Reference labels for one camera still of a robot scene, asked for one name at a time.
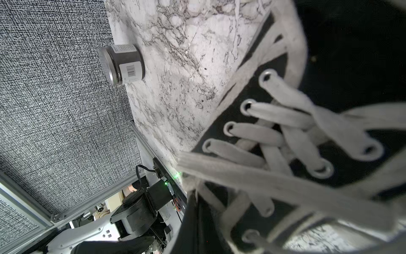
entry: white label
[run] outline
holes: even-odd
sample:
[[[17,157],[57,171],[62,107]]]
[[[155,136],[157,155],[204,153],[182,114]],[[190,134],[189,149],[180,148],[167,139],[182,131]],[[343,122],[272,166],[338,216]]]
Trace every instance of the white label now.
[[[137,51],[137,48],[132,44],[111,45],[114,53],[127,53]]]
[[[123,84],[141,80],[143,78],[143,68],[141,62],[123,63],[119,65]]]

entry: black cloth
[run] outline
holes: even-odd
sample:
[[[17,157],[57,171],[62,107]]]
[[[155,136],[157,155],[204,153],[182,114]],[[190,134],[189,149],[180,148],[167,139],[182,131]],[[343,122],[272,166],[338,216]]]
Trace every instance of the black cloth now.
[[[208,204],[202,198],[196,203],[193,193],[188,197],[188,207],[171,254],[226,253],[226,245],[220,239]]]
[[[72,254],[141,254],[154,242],[154,237],[138,237],[122,242],[90,241],[73,248]]]

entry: black and white textured wall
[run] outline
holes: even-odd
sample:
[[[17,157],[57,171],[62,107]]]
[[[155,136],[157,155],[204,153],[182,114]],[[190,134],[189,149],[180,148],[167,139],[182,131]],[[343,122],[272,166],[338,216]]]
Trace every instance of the black and white textured wall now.
[[[2,200],[0,213],[0,248],[37,227]]]
[[[1,170],[51,213],[134,172],[125,87],[97,55],[113,44],[103,1],[0,0],[0,23]]]

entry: barcode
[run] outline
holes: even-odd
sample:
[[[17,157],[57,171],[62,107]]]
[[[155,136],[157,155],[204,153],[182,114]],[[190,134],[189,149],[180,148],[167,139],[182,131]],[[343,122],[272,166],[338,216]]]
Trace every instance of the barcode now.
[[[127,66],[127,73],[128,73],[128,77],[135,76],[135,67],[134,67],[134,65]]]

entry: aluminum frame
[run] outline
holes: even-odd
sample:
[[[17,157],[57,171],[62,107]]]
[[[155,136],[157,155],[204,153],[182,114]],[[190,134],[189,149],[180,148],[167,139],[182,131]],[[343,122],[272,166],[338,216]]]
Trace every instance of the aluminum frame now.
[[[145,176],[144,170],[140,171],[140,177]],[[85,213],[91,207],[101,203],[137,180],[137,174],[134,172],[74,207],[57,215],[51,215],[8,176],[0,172],[0,199],[37,224],[35,229],[1,247],[0,253],[17,254],[26,250],[33,242],[47,234],[50,230],[69,223],[69,221]]]
[[[147,150],[147,152],[151,156],[151,158],[157,158],[159,160],[159,162],[163,165],[163,163],[161,162],[159,157],[152,150],[151,146],[149,146],[147,141],[141,136],[140,132],[137,130],[137,127],[135,126],[134,120],[131,120],[130,124],[131,124],[132,132],[134,133],[135,137],[140,140],[140,142],[145,147],[145,149]]]

